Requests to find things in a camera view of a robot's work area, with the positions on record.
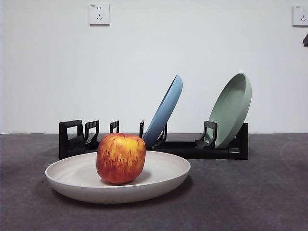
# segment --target gray floor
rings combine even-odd
[[[189,160],[188,178],[161,197],[95,205],[46,181],[58,135],[1,135],[1,230],[308,230],[308,134],[253,134],[249,146],[245,161]]]

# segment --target red apple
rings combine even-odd
[[[98,147],[96,170],[104,180],[122,184],[140,175],[144,161],[143,139],[135,135],[110,133],[102,138]]]

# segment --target electrical outlet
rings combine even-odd
[[[293,26],[308,26],[308,6],[293,6],[292,12]]]
[[[110,5],[90,5],[89,23],[90,25],[110,25]]]

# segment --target beige plate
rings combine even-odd
[[[66,158],[50,165],[46,177],[64,196],[91,203],[129,203],[161,196],[186,179],[190,163],[176,155],[146,151],[142,173],[132,182],[113,185],[96,172],[96,153]]]

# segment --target dish rack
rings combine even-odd
[[[59,159],[68,158],[74,155],[96,152],[99,141],[99,120],[88,122],[85,124],[85,132],[83,133],[83,125],[81,120],[73,120],[59,123]],[[77,127],[77,135],[69,138],[67,129]],[[143,136],[144,121],[139,126],[139,137]],[[89,139],[89,130],[95,128],[94,136]],[[119,132],[120,121],[110,123],[110,133]],[[174,154],[186,159],[233,159],[248,160],[248,123],[243,123],[236,137],[225,148],[215,148],[217,139],[217,123],[204,121],[204,132],[202,136],[194,141],[167,141],[167,124],[165,125],[161,135],[156,142],[147,147],[146,150],[157,151]],[[207,129],[213,130],[213,137],[209,142],[205,142],[204,138]]]

